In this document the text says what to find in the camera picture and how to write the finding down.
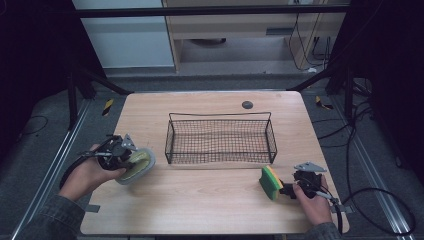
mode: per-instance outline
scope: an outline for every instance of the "black cable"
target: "black cable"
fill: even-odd
[[[342,121],[343,119],[340,118],[328,118],[328,119],[321,119],[321,120],[315,120],[311,123],[319,123],[319,122],[327,122],[327,121]]]
[[[345,51],[347,50],[347,49],[349,49],[350,48],[350,45],[352,45],[353,43],[355,43],[355,41],[356,41],[356,39],[361,35],[361,33],[365,30],[365,28],[368,26],[368,24],[370,24],[370,22],[371,22],[371,20],[373,20],[374,19],[374,17],[377,15],[377,12],[380,10],[380,8],[381,8],[381,6],[383,5],[383,2],[384,2],[385,0],[381,0],[380,1],[380,4],[377,6],[377,8],[375,9],[375,11],[373,12],[373,14],[368,18],[368,20],[365,22],[365,24],[364,25],[362,25],[362,27],[359,29],[359,31],[355,34],[355,36],[353,36],[352,38],[351,38],[351,40],[350,40],[350,42],[348,42],[345,46],[344,46],[344,48],[339,52],[339,54],[338,55],[336,55],[334,58],[332,58],[332,59],[330,59],[329,61],[328,61],[328,64],[330,64],[330,63],[332,63],[332,62],[336,62],[336,61],[338,61],[338,58],[340,57],[340,56],[343,56],[343,55],[345,55],[346,53],[345,53]]]
[[[320,189],[321,191],[329,194],[331,196],[330,202],[333,204],[334,209],[336,210],[337,215],[337,229],[339,230],[340,234],[343,234],[343,219],[342,219],[342,212],[339,208],[338,200],[334,198],[333,194],[331,194],[330,190],[328,188],[324,187],[321,183],[320,185],[315,185],[313,182],[309,181],[307,178],[300,178],[302,181],[308,182],[310,185],[315,187],[316,189]]]
[[[320,145],[320,147],[322,147],[322,148],[336,148],[336,147],[344,147],[344,146],[346,146],[347,145],[347,143],[345,143],[345,144],[341,144],[341,145],[330,145],[330,146],[327,146],[327,145]]]
[[[333,136],[333,135],[337,134],[338,132],[342,131],[343,129],[345,129],[345,128],[349,127],[349,126],[350,126],[350,124],[348,123],[348,124],[344,125],[343,127],[341,127],[341,128],[339,128],[339,129],[337,129],[336,131],[331,132],[331,133],[329,133],[329,134],[327,134],[327,135],[324,135],[324,136],[318,137],[317,139],[318,139],[318,140],[321,140],[321,139],[324,139],[324,138],[331,137],[331,136]]]
[[[7,12],[7,2],[6,0],[3,0],[4,2],[4,9],[2,12],[0,12],[0,17],[3,16]]]
[[[358,120],[358,118],[359,117],[363,117],[366,113],[369,113],[370,111],[370,107],[368,107],[368,108],[365,108],[364,110],[362,110],[360,113],[357,113],[357,111],[358,111],[358,109],[359,109],[359,106],[361,106],[362,104],[364,104],[364,103],[367,103],[368,101],[365,101],[365,102],[363,102],[363,103],[361,103],[361,104],[359,104],[357,107],[356,107],[356,109],[355,109],[355,112],[354,112],[354,118],[353,118],[353,121],[352,121],[352,124],[351,124],[351,127],[352,127],[352,129],[351,129],[351,132],[350,132],[350,134],[349,134],[349,138],[348,138],[348,144],[346,145],[346,180],[347,180],[347,187],[348,187],[348,193],[349,193],[349,196],[347,197],[347,199],[345,199],[344,201],[342,201],[342,204],[344,204],[344,203],[346,203],[349,199],[352,201],[352,203],[353,203],[353,205],[355,206],[355,208],[358,210],[358,212],[362,215],[362,217],[364,217],[368,222],[370,222],[374,227],[376,227],[376,228],[378,228],[378,229],[380,229],[381,231],[383,231],[383,232],[385,232],[385,233],[387,233],[387,234],[390,234],[390,235],[392,235],[392,236],[406,236],[406,235],[410,235],[414,230],[415,230],[415,228],[416,228],[416,220],[415,220],[415,216],[414,216],[414,214],[412,213],[412,211],[409,209],[409,207],[407,206],[407,204],[404,202],[404,201],[402,201],[399,197],[397,197],[395,194],[393,194],[393,193],[391,193],[391,192],[389,192],[389,191],[387,191],[387,190],[384,190],[384,189],[380,189],[380,188],[363,188],[363,189],[360,189],[360,190],[358,190],[358,191],[356,191],[356,192],[354,192],[354,193],[352,193],[352,187],[351,187],[351,182],[350,182],[350,171],[349,171],[349,163],[350,163],[350,158],[349,158],[349,150],[350,150],[350,143],[351,143],[351,141],[353,140],[353,138],[354,138],[354,136],[355,136],[355,134],[356,134],[356,121]],[[361,192],[365,192],[365,191],[380,191],[380,192],[383,192],[383,193],[386,193],[386,194],[389,194],[389,195],[391,195],[392,197],[394,197],[401,205],[403,205],[403,207],[408,211],[408,213],[409,213],[409,215],[410,215],[410,219],[411,219],[411,221],[412,221],[412,226],[410,227],[410,230],[408,231],[408,232],[405,232],[405,233],[397,233],[397,232],[394,232],[394,231],[392,231],[392,230],[387,230],[387,229],[385,229],[384,227],[382,227],[381,225],[379,225],[379,224],[377,224],[377,223],[375,223],[374,221],[372,221],[359,207],[358,207],[358,204],[356,203],[356,201],[355,201],[355,198],[354,198],[354,196],[355,195],[357,195],[358,193],[361,193]]]
[[[407,236],[407,235],[412,234],[412,232],[415,231],[415,228],[416,228],[416,219],[415,219],[415,215],[413,214],[413,212],[411,211],[411,209],[408,207],[408,205],[401,198],[399,198],[398,196],[396,196],[395,194],[393,194],[393,193],[391,193],[391,192],[389,192],[387,190],[384,190],[384,189],[381,189],[381,188],[371,188],[371,187],[370,188],[363,188],[363,189],[357,190],[357,191],[355,191],[353,193],[350,193],[350,195],[345,200],[342,201],[342,204],[345,204],[349,199],[353,199],[354,196],[358,195],[359,193],[367,192],[367,191],[378,191],[378,192],[382,192],[382,193],[385,193],[385,194],[390,195],[391,197],[393,197],[409,213],[410,220],[412,221],[412,224],[411,224],[412,226],[410,227],[410,230],[408,232],[404,232],[404,233],[397,233],[397,232],[393,232],[392,230],[387,230],[384,227],[382,227],[381,225],[379,225],[376,222],[372,221],[360,208],[358,208],[358,206],[355,205],[356,210],[362,215],[362,217],[364,217],[368,222],[370,222],[372,225],[374,225],[375,227],[377,227],[381,231],[383,231],[385,233],[388,233],[390,235],[393,235],[393,236]]]
[[[295,23],[294,23],[293,31],[292,31],[292,33],[290,34],[290,38],[289,38],[289,49],[290,49],[290,53],[291,53],[291,55],[292,55],[292,57],[293,57],[293,60],[295,59],[295,57],[294,57],[293,51],[291,50],[291,39],[292,39],[292,37],[293,37],[293,34],[294,34],[295,30],[297,30],[297,35],[298,35],[298,37],[299,37],[300,45],[302,46],[303,56],[304,56],[305,60],[306,60],[306,61],[307,61],[307,62],[311,65],[311,67],[318,67],[318,66],[321,66],[322,64],[315,64],[315,63],[311,63],[311,62],[309,61],[308,57],[306,56],[306,50],[305,50],[305,47],[304,47],[304,45],[303,45],[302,38],[301,38],[301,36],[300,36],[299,24],[298,24],[298,23],[299,23],[299,13],[296,13],[296,21],[295,21]],[[305,70],[307,70],[307,69],[302,69],[302,68],[300,68],[299,66],[297,66],[296,61],[294,61],[294,65],[296,66],[296,68],[297,68],[298,70],[301,70],[301,71],[305,71]]]
[[[30,135],[30,134],[38,133],[39,131],[43,130],[47,126],[47,123],[49,123],[49,119],[45,116],[37,115],[37,116],[32,116],[30,119],[34,119],[34,118],[44,118],[45,120],[44,125],[41,126],[39,129],[34,130],[32,132],[24,132],[22,133],[22,135]]]

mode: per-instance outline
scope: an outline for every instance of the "cable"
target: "cable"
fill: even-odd
[[[7,2],[6,0],[3,0],[4,2],[4,9],[2,12],[0,12],[0,17],[3,16],[7,12]]]
[[[306,50],[305,50],[305,47],[304,47],[304,45],[303,45],[302,38],[301,38],[301,36],[300,36],[300,31],[299,31],[299,24],[298,24],[298,22],[299,22],[299,13],[296,13],[296,21],[295,21],[295,24],[294,24],[294,26],[293,26],[293,31],[292,31],[292,33],[290,34],[290,38],[289,38],[289,49],[290,49],[290,53],[291,53],[291,55],[292,55],[293,59],[295,59],[295,57],[294,57],[293,51],[292,51],[292,49],[291,49],[291,39],[292,39],[292,37],[293,37],[293,34],[294,34],[295,30],[297,30],[297,35],[298,35],[298,37],[299,37],[299,42],[300,42],[300,45],[301,45],[301,47],[302,47],[302,51],[303,51],[303,57],[304,57],[304,58],[305,58],[305,60],[306,60],[306,61],[307,61],[307,62],[311,65],[311,67],[318,67],[318,66],[321,66],[322,64],[315,64],[315,63],[311,63],[311,62],[309,61],[308,57],[306,56]],[[302,68],[300,68],[299,66],[297,66],[296,61],[294,61],[294,65],[296,66],[296,68],[297,68],[298,70],[301,70],[301,71],[308,70],[308,69],[302,69]]]
[[[339,58],[342,55],[345,55],[345,51],[346,49],[349,49],[350,45],[352,45],[356,39],[359,37],[359,35],[365,30],[365,28],[368,26],[368,24],[370,24],[371,20],[374,19],[374,17],[377,15],[377,12],[380,10],[381,6],[383,5],[383,2],[385,0],[381,0],[380,4],[378,5],[378,7],[376,8],[376,10],[373,12],[373,14],[368,18],[368,20],[365,22],[364,25],[362,25],[362,27],[359,29],[359,31],[355,34],[355,36],[353,36],[350,40],[350,42],[348,42],[344,48],[339,52],[338,55],[336,55],[334,58],[330,59],[328,64],[332,63],[332,62],[336,62],[338,61],[337,58]]]
[[[392,235],[392,236],[406,236],[406,235],[410,235],[414,230],[415,230],[415,228],[416,228],[416,220],[415,220],[415,216],[414,216],[414,214],[411,212],[411,210],[409,209],[409,207],[407,206],[407,204],[404,202],[404,201],[402,201],[399,197],[397,197],[395,194],[393,194],[393,193],[391,193],[391,192],[389,192],[389,191],[387,191],[387,190],[384,190],[384,189],[380,189],[380,188],[363,188],[363,189],[360,189],[360,190],[358,190],[358,191],[356,191],[356,192],[354,192],[354,193],[352,193],[352,187],[351,187],[351,182],[350,182],[350,168],[349,168],[349,163],[350,163],[350,158],[349,158],[349,150],[350,150],[350,143],[351,143],[351,141],[353,140],[353,138],[354,138],[354,136],[355,136],[355,134],[356,134],[356,121],[361,117],[361,118],[363,118],[363,116],[365,115],[365,114],[367,114],[367,113],[369,113],[370,112],[370,110],[371,110],[371,108],[370,107],[368,107],[368,108],[365,108],[364,110],[362,110],[360,113],[357,113],[357,111],[358,111],[358,109],[359,109],[359,106],[361,106],[362,104],[364,104],[364,103],[367,103],[368,101],[365,101],[365,102],[363,102],[363,103],[361,103],[361,104],[359,104],[357,107],[356,107],[356,109],[355,109],[355,112],[354,112],[354,118],[353,118],[353,121],[352,121],[352,124],[351,124],[351,127],[352,127],[352,130],[351,130],[351,132],[350,132],[350,134],[349,134],[349,138],[348,138],[348,144],[347,144],[347,146],[346,146],[346,180],[347,180],[347,187],[348,187],[348,193],[349,193],[349,196],[347,197],[347,199],[345,199],[344,201],[342,201],[342,204],[344,204],[344,203],[346,203],[349,199],[352,201],[352,203],[353,203],[353,205],[355,206],[355,208],[358,210],[358,212],[362,215],[362,217],[364,217],[368,222],[370,222],[374,227],[376,227],[376,228],[378,228],[378,229],[380,229],[381,231],[383,231],[383,232],[385,232],[385,233],[387,233],[387,234],[390,234],[390,235]],[[396,201],[398,202],[398,203],[400,203],[407,211],[408,211],[408,213],[409,213],[409,215],[410,215],[410,219],[411,219],[411,221],[412,221],[412,226],[410,227],[410,230],[409,231],[407,231],[407,232],[405,232],[405,233],[397,233],[397,232],[394,232],[394,231],[392,231],[392,230],[387,230],[387,229],[385,229],[384,227],[382,227],[381,225],[379,225],[379,224],[377,224],[377,223],[375,223],[374,221],[372,221],[359,207],[358,207],[358,204],[356,203],[356,201],[355,201],[355,198],[354,198],[354,196],[355,195],[357,195],[357,194],[359,194],[359,193],[361,193],[361,192],[365,192],[365,191],[379,191],[379,192],[383,192],[383,193],[386,193],[386,194],[389,194],[390,196],[392,196],[392,197],[394,197],[395,199],[396,199]]]
[[[30,134],[37,133],[37,132],[41,131],[42,129],[44,129],[47,126],[47,123],[49,122],[49,119],[45,116],[32,116],[30,119],[34,119],[34,118],[44,118],[44,120],[45,120],[44,125],[41,126],[39,129],[34,130],[32,132],[24,132],[24,133],[22,133],[22,135],[30,135]]]
[[[322,184],[316,185],[313,182],[311,182],[309,179],[307,178],[300,178],[299,180],[301,181],[305,181],[308,182],[310,185],[312,185],[313,187],[315,187],[316,189],[320,189],[321,191],[329,194],[331,196],[330,202],[333,204],[334,209],[336,210],[336,215],[337,215],[337,228],[338,231],[340,232],[340,234],[343,234],[343,220],[342,220],[342,212],[339,208],[339,204],[338,204],[338,199],[334,198],[333,194],[331,194],[331,192],[328,190],[328,188],[324,187]]]

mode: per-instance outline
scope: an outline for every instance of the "metal wire basket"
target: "metal wire basket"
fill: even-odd
[[[165,155],[169,164],[273,163],[271,113],[170,113]]]

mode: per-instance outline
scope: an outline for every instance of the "sponge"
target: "sponge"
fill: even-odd
[[[274,172],[270,166],[265,166],[262,168],[262,176],[259,179],[259,183],[264,189],[266,195],[271,200],[277,199],[279,195],[279,190],[283,188],[283,184],[278,178],[277,174]]]
[[[128,160],[135,166],[128,169],[121,177],[116,179],[119,184],[128,185],[145,175],[155,165],[156,158],[152,150],[140,148],[134,152]]]

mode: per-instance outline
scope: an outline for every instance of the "human hand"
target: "human hand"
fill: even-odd
[[[328,189],[324,175],[321,177],[321,186]],[[315,195],[313,198],[308,198],[302,188],[297,184],[293,184],[293,190],[312,225],[316,226],[321,223],[333,222],[330,213],[330,204],[327,199],[318,195]]]
[[[97,146],[97,144],[93,145],[90,150],[94,150]],[[89,158],[72,171],[59,195],[76,201],[94,191],[102,183],[120,177],[125,171],[125,168],[114,171],[104,170],[97,158]]]

